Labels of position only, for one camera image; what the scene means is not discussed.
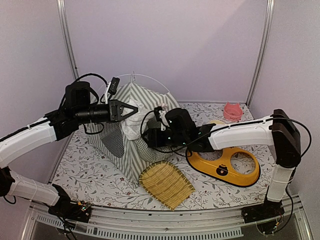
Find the pink cat-ear pet bowl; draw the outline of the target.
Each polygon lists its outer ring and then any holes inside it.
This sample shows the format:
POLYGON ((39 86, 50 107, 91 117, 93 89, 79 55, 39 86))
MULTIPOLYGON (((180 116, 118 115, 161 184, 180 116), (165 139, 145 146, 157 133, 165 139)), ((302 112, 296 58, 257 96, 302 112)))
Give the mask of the pink cat-ear pet bowl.
POLYGON ((223 108, 223 116, 231 122, 238 122, 243 116, 243 110, 239 103, 227 102, 223 108))

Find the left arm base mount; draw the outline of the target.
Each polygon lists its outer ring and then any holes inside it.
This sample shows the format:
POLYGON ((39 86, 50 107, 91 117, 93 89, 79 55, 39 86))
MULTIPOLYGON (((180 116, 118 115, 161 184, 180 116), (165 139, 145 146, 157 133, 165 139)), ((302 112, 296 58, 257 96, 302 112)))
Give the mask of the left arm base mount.
POLYGON ((48 213, 64 220, 88 223, 91 217, 92 204, 83 200, 73 202, 61 186, 56 184, 52 186, 57 190, 59 199, 55 205, 48 206, 48 213))

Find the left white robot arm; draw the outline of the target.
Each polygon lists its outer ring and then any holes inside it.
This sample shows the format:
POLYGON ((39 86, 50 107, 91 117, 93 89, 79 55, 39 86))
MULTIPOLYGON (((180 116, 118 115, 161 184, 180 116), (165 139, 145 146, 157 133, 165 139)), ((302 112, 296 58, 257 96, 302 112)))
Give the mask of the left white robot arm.
POLYGON ((62 105, 36 122, 0 140, 0 195, 21 197, 54 206, 63 216, 74 213, 74 205, 62 187, 43 184, 9 168, 22 155, 52 142, 60 141, 80 125, 118 123, 136 114, 138 108, 113 99, 100 102, 98 94, 86 81, 76 81, 65 88, 62 105))

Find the cream ceramic pet bowl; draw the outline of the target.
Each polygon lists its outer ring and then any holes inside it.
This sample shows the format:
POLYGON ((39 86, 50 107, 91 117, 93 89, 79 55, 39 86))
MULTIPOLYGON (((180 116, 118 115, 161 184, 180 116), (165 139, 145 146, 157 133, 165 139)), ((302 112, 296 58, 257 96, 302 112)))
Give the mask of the cream ceramic pet bowl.
POLYGON ((225 125, 226 123, 221 120, 215 119, 215 120, 209 121, 208 124, 225 125))

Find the striped green white pet tent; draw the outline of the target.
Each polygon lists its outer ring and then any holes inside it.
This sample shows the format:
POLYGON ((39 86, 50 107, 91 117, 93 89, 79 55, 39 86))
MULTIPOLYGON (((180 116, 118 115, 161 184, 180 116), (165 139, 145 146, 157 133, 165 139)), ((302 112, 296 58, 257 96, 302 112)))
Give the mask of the striped green white pet tent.
POLYGON ((134 140, 141 138, 143 131, 161 126, 155 115, 149 111, 159 106, 169 111, 179 108, 179 104, 170 92, 158 93, 139 85, 136 74, 131 74, 130 81, 117 89, 114 99, 124 103, 129 103, 129 100, 137 101, 138 113, 121 122, 105 123, 103 127, 89 124, 89 129, 94 135, 88 140, 111 160, 134 187, 137 187, 140 174, 153 163, 140 159, 134 140))

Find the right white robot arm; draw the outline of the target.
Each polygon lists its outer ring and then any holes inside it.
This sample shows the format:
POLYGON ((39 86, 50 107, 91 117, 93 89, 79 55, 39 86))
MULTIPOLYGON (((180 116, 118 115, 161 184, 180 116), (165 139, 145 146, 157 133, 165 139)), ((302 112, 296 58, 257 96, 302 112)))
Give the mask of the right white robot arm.
POLYGON ((250 174, 240 174, 231 165, 231 157, 241 146, 265 145, 274 148, 275 167, 266 192, 265 202, 259 206, 262 218, 269 218, 278 210, 286 188, 301 162, 301 135, 281 109, 256 120, 217 125, 196 126, 189 112, 183 108, 164 111, 156 107, 152 113, 160 127, 140 130, 147 146, 159 151, 172 147, 186 150, 186 161, 196 171, 237 187, 254 185, 261 173, 258 162, 250 174))

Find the checkered grey cushion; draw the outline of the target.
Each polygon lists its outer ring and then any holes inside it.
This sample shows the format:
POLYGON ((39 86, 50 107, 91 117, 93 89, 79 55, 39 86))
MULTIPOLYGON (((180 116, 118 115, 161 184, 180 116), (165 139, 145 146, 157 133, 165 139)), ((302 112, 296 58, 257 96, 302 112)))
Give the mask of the checkered grey cushion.
POLYGON ((159 147, 158 151, 148 147, 147 143, 140 137, 133 141, 137 154, 139 158, 143 161, 149 162, 149 163, 156 163, 159 161, 166 161, 168 158, 170 158, 173 153, 165 153, 169 152, 169 147, 159 147))

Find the woven bamboo tray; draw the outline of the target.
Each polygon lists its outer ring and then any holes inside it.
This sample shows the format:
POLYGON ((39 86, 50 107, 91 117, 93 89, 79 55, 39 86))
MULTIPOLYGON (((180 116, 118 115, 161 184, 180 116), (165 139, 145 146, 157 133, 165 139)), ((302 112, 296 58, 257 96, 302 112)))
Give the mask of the woven bamboo tray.
POLYGON ((187 177, 168 161, 158 161, 148 166, 140 174, 139 184, 171 211, 196 191, 187 177))

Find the yellow double bowl holder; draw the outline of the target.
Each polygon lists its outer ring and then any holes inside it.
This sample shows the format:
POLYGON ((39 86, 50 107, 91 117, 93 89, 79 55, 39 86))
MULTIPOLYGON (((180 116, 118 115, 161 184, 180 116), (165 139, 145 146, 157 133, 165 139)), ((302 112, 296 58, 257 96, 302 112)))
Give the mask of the yellow double bowl holder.
POLYGON ((256 157, 239 147, 224 148, 221 157, 216 160, 204 159, 197 152, 193 152, 191 156, 186 157, 186 161, 195 171, 240 188, 253 186, 261 175, 261 167, 256 157), (237 153, 246 154, 252 158, 255 164, 253 172, 242 174, 233 168, 231 158, 237 153))

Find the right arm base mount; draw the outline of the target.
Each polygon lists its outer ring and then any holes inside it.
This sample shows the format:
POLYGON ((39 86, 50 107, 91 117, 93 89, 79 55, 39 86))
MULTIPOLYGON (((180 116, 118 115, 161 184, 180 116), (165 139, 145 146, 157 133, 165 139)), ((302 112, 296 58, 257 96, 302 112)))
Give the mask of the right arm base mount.
POLYGON ((273 202, 267 199, 263 203, 243 207, 241 215, 244 222, 253 223, 272 219, 272 221, 262 222, 256 225, 258 231, 263 235, 273 235, 284 219, 285 210, 282 201, 273 202))

